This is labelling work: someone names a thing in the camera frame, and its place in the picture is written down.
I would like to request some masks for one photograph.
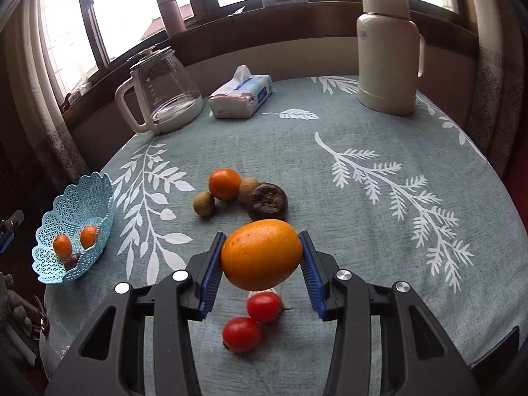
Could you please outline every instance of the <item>round table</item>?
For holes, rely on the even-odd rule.
[[[274,83],[247,120],[218,120],[205,106],[184,128],[134,135],[103,169],[114,181],[112,234],[84,276],[49,285],[50,332],[41,337],[49,377],[83,323],[120,281],[159,282],[207,251],[215,233],[249,222],[238,203],[213,218],[194,214],[193,196],[220,167],[276,183],[288,221],[319,251],[365,281],[410,283],[467,362],[528,316],[528,243],[510,197],[464,132],[418,94],[407,117],[378,113],[356,97],[357,78],[326,76]],[[247,294],[222,279],[215,308],[191,322],[204,394],[321,395],[335,324],[313,312],[300,270],[277,288],[292,306],[246,356],[222,346],[223,325],[246,314]],[[372,389],[379,385],[373,327]],[[152,325],[147,322],[146,341]],[[152,394],[152,352],[145,382]]]

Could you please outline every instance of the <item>orange fruit held by gripper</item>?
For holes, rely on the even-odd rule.
[[[92,247],[97,239],[97,226],[87,226],[81,231],[82,248]]]
[[[270,289],[286,280],[303,256],[295,229],[277,219],[257,220],[238,228],[222,246],[227,279],[247,291]]]
[[[230,168],[217,169],[209,176],[209,191],[221,201],[231,201],[238,197],[240,175]]]
[[[69,258],[72,252],[72,247],[68,236],[64,234],[57,235],[53,240],[53,250],[59,258]]]

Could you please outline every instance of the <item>cherry tomato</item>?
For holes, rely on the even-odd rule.
[[[247,300],[247,313],[256,321],[270,323],[277,321],[285,308],[279,295],[273,292],[260,292]]]
[[[226,348],[236,353],[244,353],[260,344],[262,329],[250,317],[236,317],[225,324],[222,338]]]

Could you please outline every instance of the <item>fruit in basket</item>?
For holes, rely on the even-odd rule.
[[[200,192],[193,199],[193,208],[199,216],[211,216],[215,212],[215,197],[211,192]]]
[[[247,291],[270,289],[286,280],[303,256],[295,229],[264,219],[238,228],[224,242],[222,268],[227,279]]]
[[[68,258],[63,260],[64,268],[67,271],[70,271],[73,268],[75,268],[77,266],[77,263],[78,263],[80,257],[81,257],[81,255],[79,253],[73,253],[73,254],[69,255]]]
[[[252,220],[281,218],[287,209],[286,193],[273,183],[259,183],[247,202],[247,213]]]
[[[254,177],[244,177],[242,179],[238,193],[238,199],[242,204],[247,204],[249,202],[253,189],[257,187],[258,183],[260,182]]]
[[[262,329],[250,317],[229,320],[222,330],[224,347],[236,353],[252,350],[262,341]]]
[[[279,295],[273,292],[260,292],[246,302],[247,313],[252,319],[262,323],[277,321],[286,308]]]
[[[87,226],[81,231],[82,248],[92,247],[97,239],[97,226]]]
[[[72,252],[71,241],[67,235],[59,234],[53,240],[53,251],[62,259],[67,259]]]
[[[240,175],[233,169],[220,168],[209,176],[209,191],[221,201],[231,201],[238,196]]]

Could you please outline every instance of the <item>tissue box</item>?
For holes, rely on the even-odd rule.
[[[216,118],[250,118],[272,92],[270,76],[253,76],[241,65],[233,79],[211,94],[208,103]]]

